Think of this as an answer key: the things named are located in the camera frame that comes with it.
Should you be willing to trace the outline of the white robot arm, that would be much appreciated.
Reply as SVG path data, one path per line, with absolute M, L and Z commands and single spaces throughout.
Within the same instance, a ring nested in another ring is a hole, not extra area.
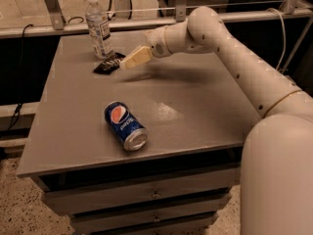
M 122 61 L 128 70 L 174 53 L 215 53 L 261 120 L 241 163 L 241 235 L 313 234 L 313 99 L 237 40 L 219 15 L 196 8 L 159 27 Z

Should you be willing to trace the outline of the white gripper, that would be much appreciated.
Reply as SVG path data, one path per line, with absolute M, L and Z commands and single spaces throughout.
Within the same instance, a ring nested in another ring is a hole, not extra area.
M 147 30 L 144 35 L 148 46 L 138 46 L 131 53 L 129 53 L 119 66 L 123 70 L 130 70 L 139 65 L 149 62 L 153 55 L 156 58 L 168 57 L 171 55 L 166 40 L 165 40 L 166 26 Z

